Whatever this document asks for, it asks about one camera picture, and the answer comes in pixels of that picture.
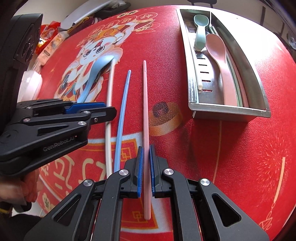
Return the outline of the person's left hand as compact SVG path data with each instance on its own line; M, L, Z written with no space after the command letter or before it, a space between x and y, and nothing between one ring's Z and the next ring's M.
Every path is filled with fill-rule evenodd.
M1 201L20 205L35 202L44 186L39 175L40 172L36 169L23 178L1 177Z

